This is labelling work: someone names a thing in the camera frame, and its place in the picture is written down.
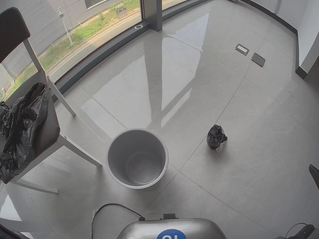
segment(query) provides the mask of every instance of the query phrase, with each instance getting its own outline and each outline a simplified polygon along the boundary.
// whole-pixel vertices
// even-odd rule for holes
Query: black plastic bag
[[[9,176],[18,175],[33,161],[47,106],[47,86],[42,82],[34,84],[12,107],[6,106],[3,101],[0,103],[0,134],[5,137],[0,163]]]
[[[224,134],[224,130],[222,129],[222,127],[215,124],[209,130],[206,140],[208,146],[212,150],[220,152],[222,147],[224,146],[225,141],[227,140],[227,136]]]

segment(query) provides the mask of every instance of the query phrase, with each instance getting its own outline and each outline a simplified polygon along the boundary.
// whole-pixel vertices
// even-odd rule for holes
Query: chair leg
[[[69,150],[78,154],[80,157],[84,158],[86,161],[92,163],[95,166],[101,166],[102,163],[97,160],[95,157],[88,154],[84,149],[78,146],[75,142],[73,142],[70,138],[66,136],[59,135],[58,142],[66,146]]]
[[[23,179],[19,179],[18,181],[16,181],[15,179],[12,179],[10,182],[28,189],[34,189],[34,190],[45,192],[45,193],[58,194],[57,189],[41,186],[29,181],[25,181]]]
[[[65,108],[70,112],[72,116],[75,115],[74,110],[69,106],[69,104],[66,102],[66,99],[64,96],[61,94],[61,92],[58,90],[56,85],[50,80],[48,76],[48,84],[52,92],[56,95],[56,97],[60,100],[60,102],[65,106]]]

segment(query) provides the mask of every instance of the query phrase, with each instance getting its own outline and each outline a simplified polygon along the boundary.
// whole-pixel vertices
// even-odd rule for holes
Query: corrugated metal building
[[[50,43],[57,42],[66,35],[62,20],[59,18],[58,7],[64,14],[64,22],[68,30],[85,22],[108,6],[122,0],[104,0],[87,9],[85,0],[0,0],[0,11],[16,7],[21,12],[31,37],[30,43],[35,52],[40,55]],[[3,62],[2,65],[13,75],[17,76],[30,63],[26,49],[20,45]],[[6,77],[0,72],[0,87],[9,86]]]

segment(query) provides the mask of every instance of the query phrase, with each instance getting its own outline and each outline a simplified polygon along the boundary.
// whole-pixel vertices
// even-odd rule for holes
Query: black cable
[[[287,234],[286,234],[286,236],[285,237],[287,237],[287,235],[288,235],[288,233],[289,233],[289,231],[294,227],[294,226],[296,226],[296,225],[299,225],[299,224],[304,224],[304,225],[308,225],[308,224],[306,224],[306,223],[297,223],[297,224],[295,224],[295,225],[293,225],[289,230],[288,230],[288,232],[287,232]]]
[[[121,207],[123,207],[123,208],[125,208],[125,209],[128,209],[129,211],[131,211],[131,212],[137,214],[138,216],[140,216],[141,218],[143,218],[143,219],[145,220],[145,218],[144,218],[141,214],[139,214],[139,213],[137,213],[137,212],[134,212],[133,210],[131,210],[130,208],[127,208],[127,207],[124,206],[124,205],[113,204],[113,203],[103,205],[102,207],[100,207],[100,209],[98,209],[98,211],[97,211],[97,212],[94,214],[94,216],[93,216],[92,223],[91,223],[91,239],[93,239],[93,221],[94,221],[94,218],[95,218],[95,216],[99,213],[99,211],[100,211],[103,207],[105,207],[105,206],[107,206],[107,205],[118,205],[118,206],[121,206]]]

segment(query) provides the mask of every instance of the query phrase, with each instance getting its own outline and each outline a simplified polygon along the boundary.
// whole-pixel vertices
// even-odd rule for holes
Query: chair backrest
[[[0,13],[0,63],[29,37],[30,32],[17,8]]]

